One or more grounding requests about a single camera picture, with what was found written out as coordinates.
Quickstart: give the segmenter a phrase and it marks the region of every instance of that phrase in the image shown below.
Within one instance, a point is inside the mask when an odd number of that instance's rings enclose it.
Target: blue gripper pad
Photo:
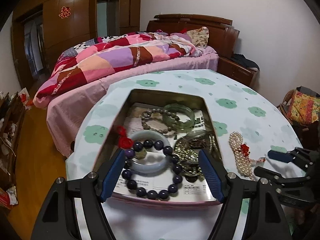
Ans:
[[[276,152],[273,150],[268,151],[268,157],[273,160],[277,160],[283,163],[289,163],[292,162],[292,155],[289,153],[283,153],[283,152]]]
[[[124,150],[121,150],[118,157],[116,158],[115,162],[111,166],[107,176],[105,177],[103,181],[103,187],[102,192],[100,195],[100,199],[105,202],[107,198],[111,197],[111,194],[113,193],[113,190],[116,187],[116,183],[119,179],[119,176],[122,172],[123,166],[124,166]]]
[[[219,202],[223,203],[224,195],[221,190],[221,180],[219,179],[216,171],[212,167],[203,150],[199,151],[198,160],[199,166],[201,167],[204,178],[208,183],[212,196],[218,199]]]

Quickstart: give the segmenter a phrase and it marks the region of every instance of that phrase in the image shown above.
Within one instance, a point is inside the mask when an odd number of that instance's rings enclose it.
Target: pink bed sheet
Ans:
[[[217,70],[219,56],[213,48],[204,49],[200,57],[180,57],[152,62],[101,78],[54,98],[48,105],[47,125],[58,151],[68,157],[70,144],[90,109],[106,94],[108,87],[125,78],[166,70]]]

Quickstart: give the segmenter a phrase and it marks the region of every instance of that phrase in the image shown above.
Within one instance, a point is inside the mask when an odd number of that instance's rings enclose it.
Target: wooden floor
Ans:
[[[29,240],[42,202],[57,177],[66,177],[65,157],[57,151],[46,124],[46,110],[26,112],[17,150],[17,206],[8,219]]]

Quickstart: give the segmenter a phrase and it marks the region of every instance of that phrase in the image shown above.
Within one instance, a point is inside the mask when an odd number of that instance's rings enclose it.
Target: yellow patterned cloth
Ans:
[[[310,125],[318,121],[320,98],[308,96],[295,90],[289,106],[288,117],[301,125]]]
[[[186,34],[191,37],[192,44],[196,47],[205,48],[208,45],[209,29],[207,27],[187,31]]]

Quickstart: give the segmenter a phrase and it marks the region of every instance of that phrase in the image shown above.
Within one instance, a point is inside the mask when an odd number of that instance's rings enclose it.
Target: white jade bangle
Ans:
[[[164,147],[170,146],[170,143],[166,137],[164,137],[162,134],[152,131],[152,130],[142,130],[134,132],[133,134],[129,135],[128,138],[130,138],[132,141],[136,141],[142,138],[151,139],[153,141],[160,140],[163,142]],[[134,171],[137,171],[139,173],[148,174],[148,173],[154,173],[158,172],[166,167],[166,165],[169,163],[169,157],[165,157],[161,161],[155,164],[140,164],[132,160],[131,169]]]

